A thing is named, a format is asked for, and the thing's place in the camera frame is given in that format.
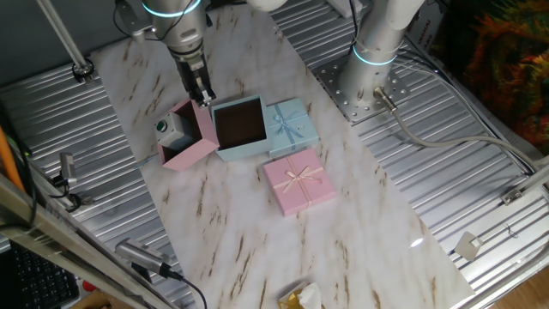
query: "mounting plate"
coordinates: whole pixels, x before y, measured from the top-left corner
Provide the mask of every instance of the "mounting plate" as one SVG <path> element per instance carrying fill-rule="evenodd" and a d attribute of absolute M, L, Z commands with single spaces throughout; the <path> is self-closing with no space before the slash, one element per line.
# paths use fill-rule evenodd
<path fill-rule="evenodd" d="M 321 83 L 324 90 L 326 90 L 330 98 L 332 98 L 345 118 L 352 122 L 359 122 L 377 113 L 378 111 L 383 110 L 385 105 L 378 101 L 361 101 L 358 105 L 350 103 L 352 102 L 352 100 L 349 99 L 350 95 L 342 93 L 338 84 L 339 75 L 341 70 L 347 64 L 347 60 L 348 56 L 345 56 L 324 64 L 318 67 L 316 75 L 317 80 Z M 395 103 L 405 100 L 409 96 L 410 91 L 404 82 L 392 70 L 389 72 L 388 82 L 388 85 L 390 85 L 391 88 L 389 91 L 386 90 L 386 92 Z"/>

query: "open blue box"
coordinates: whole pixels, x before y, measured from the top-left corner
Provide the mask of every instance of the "open blue box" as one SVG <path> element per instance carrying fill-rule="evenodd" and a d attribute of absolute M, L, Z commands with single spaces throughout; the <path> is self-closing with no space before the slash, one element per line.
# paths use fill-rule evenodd
<path fill-rule="evenodd" d="M 300 99 L 267 106 L 267 115 L 272 145 L 269 157 L 287 155 L 318 142 L 317 130 Z"/>
<path fill-rule="evenodd" d="M 219 140 L 215 150 L 224 161 L 234 161 L 271 150 L 267 107 L 256 95 L 212 107 L 212 120 Z"/>

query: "keyboard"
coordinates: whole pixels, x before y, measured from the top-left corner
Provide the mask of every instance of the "keyboard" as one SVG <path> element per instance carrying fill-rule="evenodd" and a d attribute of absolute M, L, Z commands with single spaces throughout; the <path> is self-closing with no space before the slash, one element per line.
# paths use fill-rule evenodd
<path fill-rule="evenodd" d="M 0 299 L 9 300 L 5 308 L 59 308 L 79 296 L 73 274 L 25 247 L 9 244 L 11 249 L 0 255 Z"/>

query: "blue light ring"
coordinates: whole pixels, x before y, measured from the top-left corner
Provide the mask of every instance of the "blue light ring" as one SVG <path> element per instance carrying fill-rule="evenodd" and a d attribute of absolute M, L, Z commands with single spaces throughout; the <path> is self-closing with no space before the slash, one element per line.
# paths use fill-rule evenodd
<path fill-rule="evenodd" d="M 357 49 L 356 49 L 356 45 L 353 45 L 353 50 L 354 50 L 354 54 L 357 55 L 357 58 L 360 59 L 360 61 L 366 63 L 366 64 L 371 64 L 371 65 L 385 65 L 385 64 L 390 64 L 392 63 L 395 59 L 396 59 L 396 55 L 390 59 L 388 62 L 384 62 L 384 63 L 373 63 L 373 62 L 370 62 L 364 58 L 362 58 L 358 53 L 357 53 Z"/>
<path fill-rule="evenodd" d="M 186 9 L 185 11 L 181 11 L 181 12 L 176 12 L 176 13 L 160 13 L 160 12 L 156 12 L 156 11 L 153 11 L 151 10 L 150 8 L 147 7 L 147 5 L 145 5 L 145 3 L 143 3 L 143 8 L 145 8 L 145 10 L 152 14 L 152 15 L 155 15 L 155 16 L 158 16 L 158 17 L 163 17 L 163 18 L 173 18 L 173 17 L 180 17 L 181 15 L 184 15 L 184 14 L 188 14 L 189 12 L 191 12 L 193 9 L 196 9 L 196 7 L 198 7 L 198 4 L 200 4 L 202 0 L 198 0 L 196 1 L 196 3 L 192 4 L 188 9 Z"/>

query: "blue ribbon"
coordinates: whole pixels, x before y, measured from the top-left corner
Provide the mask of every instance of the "blue ribbon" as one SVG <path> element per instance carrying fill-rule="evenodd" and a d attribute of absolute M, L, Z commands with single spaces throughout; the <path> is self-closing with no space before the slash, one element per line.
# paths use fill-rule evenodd
<path fill-rule="evenodd" d="M 285 131 L 286 134 L 288 135 L 288 138 L 290 139 L 290 142 L 292 143 L 292 150 L 295 150 L 295 141 L 293 140 L 292 134 L 294 134 L 299 138 L 303 138 L 303 136 L 299 134 L 294 128 L 292 128 L 290 124 L 288 124 L 288 122 L 307 117 L 307 114 L 297 115 L 298 112 L 296 111 L 296 112 L 293 112 L 290 116 L 284 118 L 282 116 L 281 109 L 278 107 L 278 105 L 275 105 L 274 109 L 276 109 L 276 113 L 278 113 L 278 115 L 273 116 L 273 119 L 274 121 L 277 122 L 277 124 L 271 124 L 270 127 L 272 128 L 276 125 L 280 125 L 281 129 L 278 130 L 278 134 L 282 134 L 282 132 Z"/>

